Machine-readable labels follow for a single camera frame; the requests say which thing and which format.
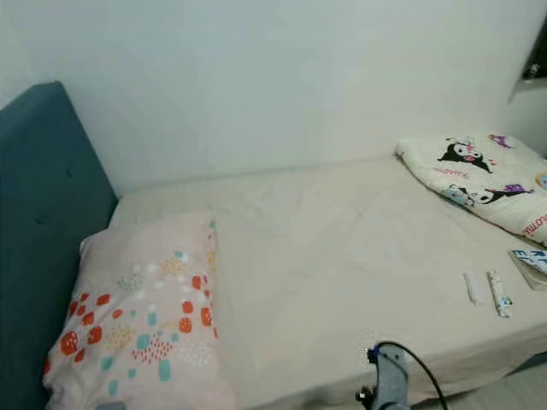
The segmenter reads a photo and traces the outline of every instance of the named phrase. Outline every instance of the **folded blanket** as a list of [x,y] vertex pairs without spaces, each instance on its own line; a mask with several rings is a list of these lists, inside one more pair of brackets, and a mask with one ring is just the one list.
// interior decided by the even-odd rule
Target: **folded blanket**
[[547,246],[547,160],[517,138],[403,140],[397,153],[428,188]]

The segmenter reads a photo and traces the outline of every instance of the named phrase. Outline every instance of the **white bed sheet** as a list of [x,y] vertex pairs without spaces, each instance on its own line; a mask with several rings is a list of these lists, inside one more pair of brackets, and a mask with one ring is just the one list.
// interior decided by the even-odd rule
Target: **white bed sheet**
[[[211,209],[220,240],[216,318],[241,407],[352,401],[374,380],[362,348],[394,339],[447,394],[547,350],[547,292],[507,255],[521,239],[422,186],[395,158],[160,186],[122,198],[120,226]],[[475,307],[495,268],[514,317]],[[414,402],[435,396],[423,374]]]

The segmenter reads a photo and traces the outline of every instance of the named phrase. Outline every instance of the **floral pillowcase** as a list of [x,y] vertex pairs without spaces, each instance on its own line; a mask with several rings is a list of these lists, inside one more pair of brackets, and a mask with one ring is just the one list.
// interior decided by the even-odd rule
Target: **floral pillowcase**
[[87,238],[44,367],[47,408],[234,408],[212,318],[216,244],[209,213]]

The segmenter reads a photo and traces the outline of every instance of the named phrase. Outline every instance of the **blue upholstered headboard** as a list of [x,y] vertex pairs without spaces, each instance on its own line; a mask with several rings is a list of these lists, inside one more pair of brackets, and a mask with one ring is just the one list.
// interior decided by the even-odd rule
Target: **blue upholstered headboard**
[[117,200],[61,83],[0,112],[0,408],[47,401],[41,377],[62,330],[79,243]]

